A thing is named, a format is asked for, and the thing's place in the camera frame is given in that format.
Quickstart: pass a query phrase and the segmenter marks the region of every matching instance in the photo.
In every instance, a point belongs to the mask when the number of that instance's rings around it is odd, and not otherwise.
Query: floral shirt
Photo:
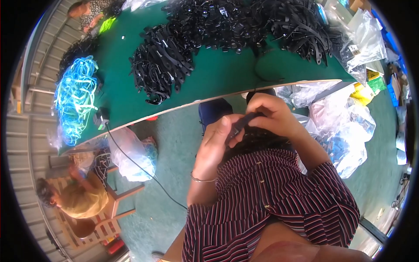
[[[110,6],[115,0],[91,0],[90,1],[90,13],[87,15],[80,16],[81,28],[89,26],[92,20],[100,15],[104,9]]]

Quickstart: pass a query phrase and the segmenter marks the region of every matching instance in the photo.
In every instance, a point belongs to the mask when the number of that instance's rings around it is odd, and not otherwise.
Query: shoe
[[[152,253],[151,258],[154,260],[154,262],[158,262],[160,259],[163,258],[162,253]]]

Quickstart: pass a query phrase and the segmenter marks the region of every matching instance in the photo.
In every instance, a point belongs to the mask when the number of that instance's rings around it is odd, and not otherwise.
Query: power adapter
[[[93,116],[93,122],[98,130],[105,129],[105,125],[109,123],[109,110],[106,107],[99,107]]]

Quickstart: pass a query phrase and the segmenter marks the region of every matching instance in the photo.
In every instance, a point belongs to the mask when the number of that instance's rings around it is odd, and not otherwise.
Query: pile of black straps
[[[170,0],[162,8],[169,22],[140,33],[140,44],[129,58],[134,84],[144,90],[149,104],[170,98],[194,70],[192,55],[199,49],[232,50],[250,47],[256,57],[272,33],[279,46],[303,59],[327,65],[331,41],[314,0]]]

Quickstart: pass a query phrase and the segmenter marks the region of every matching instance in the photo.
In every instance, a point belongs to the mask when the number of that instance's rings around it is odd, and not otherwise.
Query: curly hair
[[[51,197],[54,195],[54,192],[51,190],[49,183],[43,178],[36,180],[36,194],[44,206],[53,208],[57,205],[56,203],[51,204]]]

